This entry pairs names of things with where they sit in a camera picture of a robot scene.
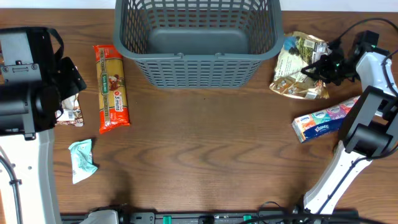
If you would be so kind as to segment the gold foil snack bag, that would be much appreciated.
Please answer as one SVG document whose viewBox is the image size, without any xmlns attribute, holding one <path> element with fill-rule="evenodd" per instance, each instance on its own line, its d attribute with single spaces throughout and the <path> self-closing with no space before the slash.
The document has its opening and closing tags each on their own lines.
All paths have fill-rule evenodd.
<svg viewBox="0 0 398 224">
<path fill-rule="evenodd" d="M 303 32 L 294 31 L 285 36 L 283 47 L 274 69 L 274 79 L 269 88 L 290 98 L 315 100 L 328 99 L 326 85 L 301 72 L 322 55 L 330 53 L 327 42 Z"/>
</svg>

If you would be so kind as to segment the white brown nuts bag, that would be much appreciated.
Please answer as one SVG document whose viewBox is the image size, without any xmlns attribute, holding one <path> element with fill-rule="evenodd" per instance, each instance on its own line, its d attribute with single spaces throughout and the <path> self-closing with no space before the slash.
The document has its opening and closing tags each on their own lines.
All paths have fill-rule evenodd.
<svg viewBox="0 0 398 224">
<path fill-rule="evenodd" d="M 79 94 L 70 96 L 61 102 L 62 110 L 56 112 L 56 125 L 82 127 L 83 115 L 78 101 Z"/>
</svg>

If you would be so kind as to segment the orange spaghetti packet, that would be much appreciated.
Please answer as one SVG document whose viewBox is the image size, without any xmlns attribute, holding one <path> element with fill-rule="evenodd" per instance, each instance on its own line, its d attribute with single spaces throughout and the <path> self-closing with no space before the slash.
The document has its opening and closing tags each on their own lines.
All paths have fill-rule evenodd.
<svg viewBox="0 0 398 224">
<path fill-rule="evenodd" d="M 95 45 L 99 98 L 99 132 L 129 126 L 123 56 L 113 45 Z"/>
</svg>

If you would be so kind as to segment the Kleenex tissue multipack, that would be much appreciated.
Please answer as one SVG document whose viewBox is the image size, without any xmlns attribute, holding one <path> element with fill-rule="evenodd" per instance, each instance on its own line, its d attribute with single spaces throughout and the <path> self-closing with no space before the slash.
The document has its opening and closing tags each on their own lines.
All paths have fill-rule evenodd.
<svg viewBox="0 0 398 224">
<path fill-rule="evenodd" d="M 359 100 L 352 97 L 338 105 L 295 118 L 292 127 L 300 142 L 318 138 L 339 130 L 344 118 Z"/>
</svg>

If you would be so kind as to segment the grey plastic basket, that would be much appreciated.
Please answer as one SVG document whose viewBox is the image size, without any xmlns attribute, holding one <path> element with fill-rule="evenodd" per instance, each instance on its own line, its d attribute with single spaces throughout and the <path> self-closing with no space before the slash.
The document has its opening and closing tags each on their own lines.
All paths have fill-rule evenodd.
<svg viewBox="0 0 398 224">
<path fill-rule="evenodd" d="M 279 0 L 117 0 L 114 45 L 158 88 L 239 88 L 284 43 Z"/>
</svg>

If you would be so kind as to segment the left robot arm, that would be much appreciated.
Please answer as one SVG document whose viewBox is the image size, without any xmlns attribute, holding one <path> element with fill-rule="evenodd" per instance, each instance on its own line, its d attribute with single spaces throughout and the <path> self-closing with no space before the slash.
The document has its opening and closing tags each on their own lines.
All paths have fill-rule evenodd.
<svg viewBox="0 0 398 224">
<path fill-rule="evenodd" d="M 53 172 L 62 101 L 86 89 L 53 28 L 1 29 L 1 201 L 6 223 L 61 223 Z"/>
</svg>

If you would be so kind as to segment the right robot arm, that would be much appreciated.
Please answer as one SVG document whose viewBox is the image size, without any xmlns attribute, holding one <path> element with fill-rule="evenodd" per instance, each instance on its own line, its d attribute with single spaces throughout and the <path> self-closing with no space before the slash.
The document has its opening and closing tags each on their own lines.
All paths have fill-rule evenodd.
<svg viewBox="0 0 398 224">
<path fill-rule="evenodd" d="M 379 35 L 357 34 L 349 57 L 340 39 L 328 45 L 331 53 L 304 67 L 302 73 L 339 85 L 344 79 L 361 81 L 362 94 L 343 119 L 332 161 L 315 186 L 303 196 L 303 209 L 331 214 L 358 174 L 372 161 L 397 151 L 397 85 L 391 72 L 392 53 L 377 46 Z"/>
</svg>

